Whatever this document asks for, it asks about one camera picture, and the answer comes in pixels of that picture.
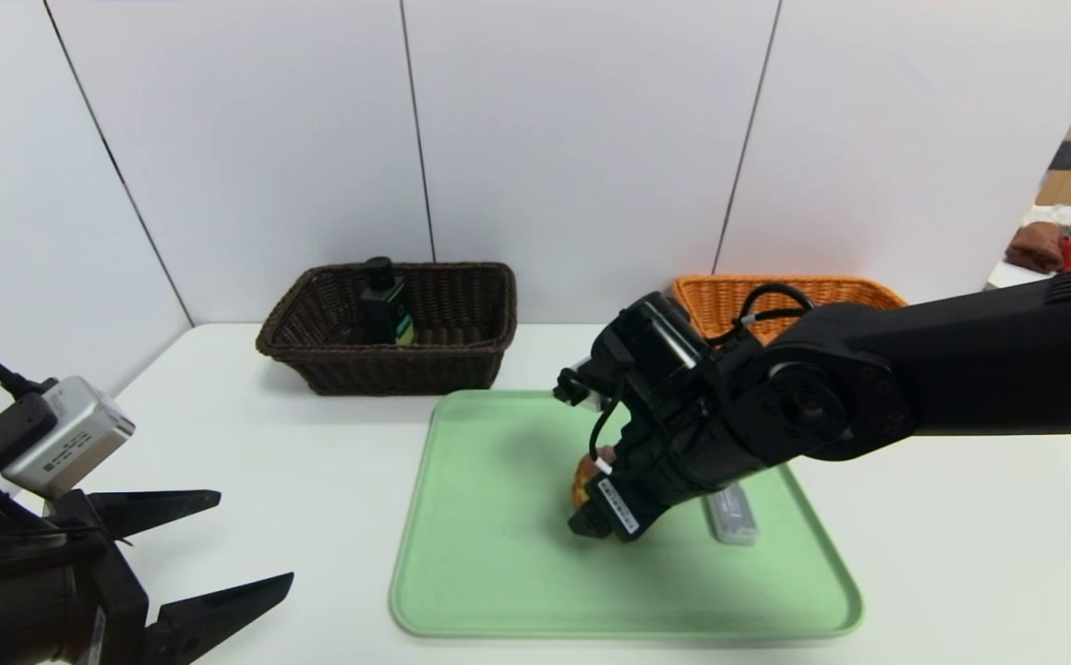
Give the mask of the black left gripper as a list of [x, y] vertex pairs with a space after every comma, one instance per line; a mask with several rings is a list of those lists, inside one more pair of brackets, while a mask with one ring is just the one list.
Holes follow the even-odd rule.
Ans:
[[295, 573], [165, 603], [146, 628], [127, 538], [221, 501], [214, 490], [75, 490], [36, 516], [0, 495], [0, 664], [192, 664], [272, 611]]

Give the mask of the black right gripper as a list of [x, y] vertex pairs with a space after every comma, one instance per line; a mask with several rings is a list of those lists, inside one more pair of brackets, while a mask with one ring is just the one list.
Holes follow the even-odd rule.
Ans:
[[632, 542], [672, 509], [712, 492], [716, 435], [708, 426], [628, 422], [615, 442], [589, 452], [589, 502], [568, 526], [577, 536]]

